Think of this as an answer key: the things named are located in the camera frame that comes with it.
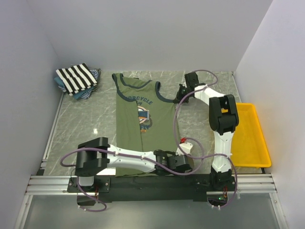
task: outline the yellow bin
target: yellow bin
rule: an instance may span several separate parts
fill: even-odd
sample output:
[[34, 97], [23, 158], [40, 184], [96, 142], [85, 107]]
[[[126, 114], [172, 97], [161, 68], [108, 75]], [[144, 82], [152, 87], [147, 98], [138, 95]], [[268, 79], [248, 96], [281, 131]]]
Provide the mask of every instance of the yellow bin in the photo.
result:
[[238, 167], [271, 166], [270, 156], [253, 104], [237, 103], [239, 125], [232, 139], [231, 159]]

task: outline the cable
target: cable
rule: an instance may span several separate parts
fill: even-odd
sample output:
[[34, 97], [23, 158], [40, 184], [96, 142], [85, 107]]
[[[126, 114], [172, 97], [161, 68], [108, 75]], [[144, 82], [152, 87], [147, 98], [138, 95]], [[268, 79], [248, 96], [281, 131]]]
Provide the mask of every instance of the cable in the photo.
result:
[[[203, 148], [202, 144], [201, 144], [198, 140], [196, 140], [196, 139], [194, 139], [194, 138], [186, 137], [186, 139], [192, 140], [192, 141], [196, 142], [196, 143], [199, 145], [199, 147], [200, 147], [200, 149], [201, 149], [201, 151], [202, 151], [202, 155], [203, 155], [203, 156], [200, 156], [200, 157], [191, 156], [190, 154], [187, 154], [186, 152], [184, 152], [184, 150], [180, 147], [180, 141], [177, 139], [176, 125], [175, 125], [175, 123], [176, 123], [176, 121], [177, 121], [177, 115], [178, 115], [178, 112], [179, 112], [179, 110], [180, 110], [180, 107], [181, 107], [181, 104], [183, 103], [183, 101], [184, 101], [188, 96], [190, 96], [190, 95], [192, 95], [192, 94], [194, 94], [194, 93], [196, 93], [196, 92], [203, 91], [203, 90], [205, 90], [206, 88], [208, 88], [209, 86], [212, 86], [212, 85], [214, 85], [214, 84], [216, 84], [216, 83], [218, 82], [218, 77], [217, 77], [213, 72], [211, 72], [211, 71], [209, 71], [209, 70], [196, 70], [196, 71], [192, 71], [192, 72], [208, 72], [208, 73], [212, 74], [212, 75], [216, 78], [216, 81], [215, 81], [215, 82], [210, 83], [210, 84], [207, 84], [204, 88], [199, 89], [199, 90], [195, 90], [195, 91], [193, 91], [193, 92], [190, 92], [190, 93], [188, 93], [185, 97], [183, 97], [182, 100], [181, 100], [181, 101], [179, 102], [179, 104], [177, 105], [177, 108], [176, 108], [176, 111], [175, 111], [175, 115], [174, 115], [174, 120], [173, 120], [173, 133], [174, 133], [174, 138], [175, 138], [175, 141], [176, 141], [176, 144], [177, 144], [178, 148], [181, 150], [182, 153], [184, 153], [186, 156], [188, 156], [188, 157], [190, 157], [190, 158], [192, 158], [192, 159], [201, 159], [201, 162], [200, 162], [199, 166], [198, 166], [197, 168], [193, 169], [191, 172], [188, 172], [188, 173], [178, 173], [178, 172], [175, 172], [175, 171], [173, 171], [173, 170], [171, 170], [171, 169], [165, 167], [164, 165], [162, 165], [162, 164], [160, 164], [160, 163], [158, 163], [158, 162], [156, 162], [156, 161], [154, 161], [154, 160], [152, 160], [152, 159], [149, 159], [149, 158], [145, 158], [145, 157], [142, 158], [141, 156], [128, 155], [128, 154], [123, 154], [123, 153], [119, 153], [119, 154], [117, 153], [117, 155], [119, 155], [119, 156], [125, 156], [125, 157], [131, 157], [131, 158], [138, 158], [138, 159], [143, 159], [143, 160], [150, 161], [150, 162], [156, 164], [157, 166], [163, 168], [164, 170], [166, 170], [166, 171], [168, 171], [168, 172], [170, 172], [170, 173], [172, 173], [172, 174], [178, 175], [178, 176], [187, 176], [187, 175], [190, 175], [190, 174], [195, 173], [195, 172], [202, 166], [203, 160], [206, 159], [206, 158], [214, 157], [214, 156], [225, 156], [225, 157], [228, 158], [228, 160], [229, 160], [229, 162], [230, 162], [230, 164], [232, 165], [233, 170], [234, 170], [234, 175], [235, 175], [235, 189], [234, 189], [234, 193], [233, 193], [232, 197], [229, 199], [229, 201], [228, 201], [225, 205], [223, 205], [223, 206], [218, 206], [219, 208], [223, 208], [223, 207], [227, 206], [228, 204], [230, 204], [230, 203], [232, 202], [232, 200], [235, 198], [235, 195], [236, 195], [236, 192], [237, 192], [237, 171], [236, 171], [236, 168], [235, 168], [235, 166], [234, 166], [232, 160], [231, 160], [227, 155], [225, 155], [225, 154], [212, 154], [212, 155], [206, 155], [206, 156], [204, 156], [204, 148]], [[67, 158], [68, 156], [70, 156], [70, 155], [72, 155], [72, 154], [74, 154], [74, 153], [80, 152], [80, 151], [97, 151], [97, 152], [102, 152], [102, 153], [107, 153], [107, 154], [113, 154], [113, 155], [115, 154], [115, 152], [108, 151], [108, 150], [103, 150], [103, 149], [97, 149], [97, 148], [81, 148], [81, 149], [76, 149], [76, 150], [74, 150], [74, 151], [72, 151], [72, 152], [66, 154], [65, 156], [63, 156], [63, 157], [61, 158], [61, 160], [60, 160], [60, 165], [63, 166], [63, 167], [74, 167], [74, 166], [76, 166], [75, 164], [69, 164], [69, 165], [64, 164], [63, 161], [64, 161], [64, 159]], [[79, 185], [79, 180], [77, 180], [77, 186], [78, 186], [79, 190], [80, 190], [85, 196], [87, 196], [87, 197], [89, 197], [90, 199], [95, 200], [95, 201], [97, 201], [97, 202], [99, 202], [99, 203], [101, 203], [101, 204], [103, 204], [103, 205], [105, 206], [105, 208], [103, 208], [103, 209], [101, 209], [101, 210], [90, 210], [90, 209], [86, 209], [86, 208], [84, 208], [84, 207], [81, 207], [82, 209], [85, 209], [85, 210], [87, 210], [87, 211], [92, 211], [92, 212], [99, 212], [99, 211], [105, 211], [105, 210], [106, 210], [107, 205], [106, 205], [104, 202], [102, 202], [101, 200], [98, 200], [97, 198], [94, 198], [94, 197], [89, 196], [89, 195], [81, 188], [81, 186]]]

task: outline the white wall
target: white wall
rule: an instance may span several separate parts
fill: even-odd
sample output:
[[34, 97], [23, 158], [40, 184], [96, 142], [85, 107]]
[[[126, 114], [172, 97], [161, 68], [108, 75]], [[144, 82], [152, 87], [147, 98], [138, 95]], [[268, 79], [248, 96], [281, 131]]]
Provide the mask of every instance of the white wall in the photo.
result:
[[305, 226], [304, 9], [303, 0], [274, 0], [236, 71], [242, 101], [257, 108], [292, 229]]
[[25, 0], [0, 7], [0, 227], [14, 227], [39, 169], [60, 93], [58, 57]]
[[61, 61], [236, 70], [272, 0], [28, 0]]

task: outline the marble table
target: marble table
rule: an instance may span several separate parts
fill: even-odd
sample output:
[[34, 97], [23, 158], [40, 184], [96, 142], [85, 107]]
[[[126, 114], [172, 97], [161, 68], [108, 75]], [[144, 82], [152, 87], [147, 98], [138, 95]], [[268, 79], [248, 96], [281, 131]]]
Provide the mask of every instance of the marble table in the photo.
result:
[[[125, 77], [137, 77], [142, 80], [161, 82], [160, 93], [163, 97], [174, 99], [179, 84], [184, 82], [184, 74], [189, 71], [123, 71]], [[77, 148], [78, 144], [104, 136], [109, 143], [116, 144], [115, 98], [116, 87], [111, 72], [102, 72], [98, 84], [98, 91], [94, 92], [88, 100], [75, 100], [64, 95], [59, 111], [58, 121], [54, 128], [53, 138], [48, 148], [45, 176], [67, 176], [72, 168], [61, 167], [60, 158]], [[236, 102], [240, 97], [236, 88], [232, 72], [216, 72], [219, 82], [211, 86], [223, 94], [233, 94]], [[214, 79], [209, 73], [198, 73], [199, 81], [211, 83]], [[178, 127], [181, 137], [194, 137], [204, 146], [205, 154], [214, 152], [214, 135], [209, 126], [208, 106], [202, 101], [191, 98], [184, 104], [178, 116]], [[194, 144], [192, 155], [200, 156], [199, 146]], [[198, 173], [210, 173], [213, 158], [204, 161]], [[76, 156], [65, 160], [66, 163], [76, 162]], [[238, 167], [238, 173], [261, 173], [258, 168]]]

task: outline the folded clothes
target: folded clothes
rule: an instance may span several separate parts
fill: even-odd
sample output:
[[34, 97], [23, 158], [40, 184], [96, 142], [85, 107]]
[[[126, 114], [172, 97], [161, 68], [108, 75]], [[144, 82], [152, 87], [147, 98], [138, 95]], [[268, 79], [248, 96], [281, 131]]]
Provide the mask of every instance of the folded clothes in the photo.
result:
[[70, 96], [97, 84], [96, 79], [85, 63], [72, 66], [71, 68], [57, 69], [56, 73], [63, 81]]
[[[91, 72], [91, 74], [93, 75], [93, 77], [95, 78], [96, 81], [98, 81], [99, 77], [100, 77], [100, 69], [94, 69], [94, 68], [89, 68], [89, 71]], [[58, 84], [58, 87], [63, 91], [63, 92], [66, 92], [66, 88], [65, 88], [65, 85], [63, 83], [63, 81], [61, 80], [60, 77], [56, 77], [54, 78], [55, 82]], [[91, 92], [95, 92], [97, 91], [97, 86], [93, 86], [91, 88], [88, 88], [84, 91], [80, 91], [76, 94], [73, 95], [73, 97], [75, 99], [79, 99], [79, 98], [82, 98], [82, 99], [88, 99], [91, 95]]]

